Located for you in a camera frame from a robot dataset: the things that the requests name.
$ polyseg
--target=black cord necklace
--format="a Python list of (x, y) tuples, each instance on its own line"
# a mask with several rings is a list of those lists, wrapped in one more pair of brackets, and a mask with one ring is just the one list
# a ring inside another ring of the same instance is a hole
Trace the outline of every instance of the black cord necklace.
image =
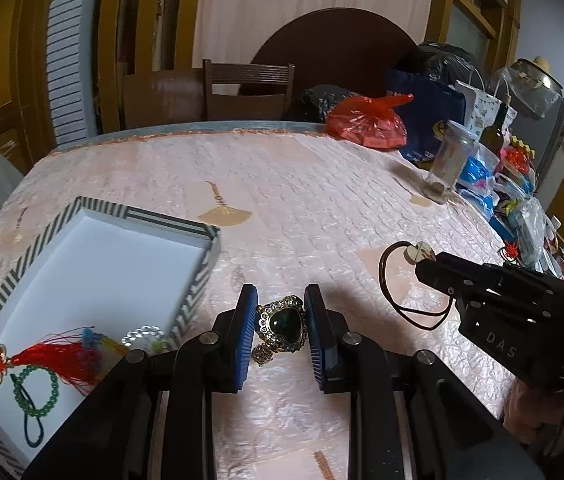
[[(395, 300), (393, 300), (393, 297), (391, 296), (391, 293), (389, 292), (389, 288), (386, 285), (386, 260), (388, 260), (390, 254), (393, 251), (395, 251), (396, 249), (399, 249), (400, 247), (411, 247), (411, 246), (412, 246), (411, 242), (406, 242), (406, 241), (395, 242), (393, 245), (386, 248), (386, 250), (382, 253), (382, 256), (380, 256), (380, 266), (379, 266), (380, 288), (382, 289), (382, 294), (384, 295), (384, 298), (386, 298), (387, 301), (393, 306), (393, 308), (395, 309), (395, 312), (397, 312), (406, 321), (411, 323), (411, 325), (416, 326), (417, 328), (419, 328), (421, 330), (427, 330), (427, 331), (435, 330), (448, 317), (448, 315), (450, 313), (450, 308), (452, 306), (452, 298), (448, 299), (448, 305), (441, 312), (428, 312), (427, 310), (418, 310), (416, 308), (408, 308), (408, 307), (401, 306), (401, 305), (395, 303)], [(422, 316), (429, 316), (429, 317), (442, 317), (442, 319), (440, 319), (433, 326), (426, 326), (426, 325), (422, 325), (422, 324), (418, 323), (417, 321), (413, 321), (409, 316), (407, 316), (405, 314), (405, 312), (411, 312), (412, 314), (421, 314)]]

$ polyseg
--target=yellow logo on bag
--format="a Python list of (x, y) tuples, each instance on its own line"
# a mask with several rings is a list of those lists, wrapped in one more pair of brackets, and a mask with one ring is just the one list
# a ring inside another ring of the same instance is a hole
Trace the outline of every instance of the yellow logo on bag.
[(433, 124), (433, 133), (435, 135), (435, 139), (444, 140), (444, 121), (437, 121)]

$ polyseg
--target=green gemstone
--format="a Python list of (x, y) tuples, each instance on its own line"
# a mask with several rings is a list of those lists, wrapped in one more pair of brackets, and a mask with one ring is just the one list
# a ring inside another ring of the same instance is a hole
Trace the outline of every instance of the green gemstone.
[(302, 317), (294, 308), (283, 308), (271, 316), (269, 327), (287, 343), (297, 343), (302, 336)]

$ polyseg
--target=glass window pane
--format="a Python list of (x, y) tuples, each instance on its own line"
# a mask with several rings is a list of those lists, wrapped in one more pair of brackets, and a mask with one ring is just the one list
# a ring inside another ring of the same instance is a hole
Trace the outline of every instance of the glass window pane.
[(488, 38), (463, 11), (457, 6), (452, 6), (450, 10), (450, 22), (446, 43), (459, 46), (476, 56), (479, 62), (484, 65), (486, 61), (486, 49)]

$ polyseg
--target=round tabletop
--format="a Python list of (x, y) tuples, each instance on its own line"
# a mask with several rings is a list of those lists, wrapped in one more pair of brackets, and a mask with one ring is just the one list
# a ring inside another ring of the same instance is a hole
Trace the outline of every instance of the round tabletop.
[[(472, 206), (459, 198), (426, 203), (423, 172), (398, 152), (335, 140), (314, 126), (206, 123), (202, 134), (178, 128), (185, 134), (164, 133), (165, 126), (102, 136), (39, 161), (0, 212), (0, 283), (76, 196), (199, 221), (215, 205), (215, 187), (226, 204), (251, 215), (221, 227), (222, 250), (187, 337), (234, 308), (244, 283), (257, 286), (261, 304), (303, 297), (306, 285), (318, 283), (327, 308), (342, 312), (352, 330), (391, 351), (431, 349), (494, 415), (502, 411), (512, 377), (457, 332), (457, 312), (434, 332), (419, 331), (393, 311), (377, 279), (382, 250), (397, 240), (499, 262), (501, 241)], [(398, 303), (444, 303), (417, 283), (400, 254), (388, 267)], [(318, 450), (336, 478), (346, 477), (348, 394), (319, 391), (307, 346), (263, 367), (251, 363), (238, 395), (214, 396), (218, 478), (276, 478), (271, 471), (280, 465), (288, 478)]]

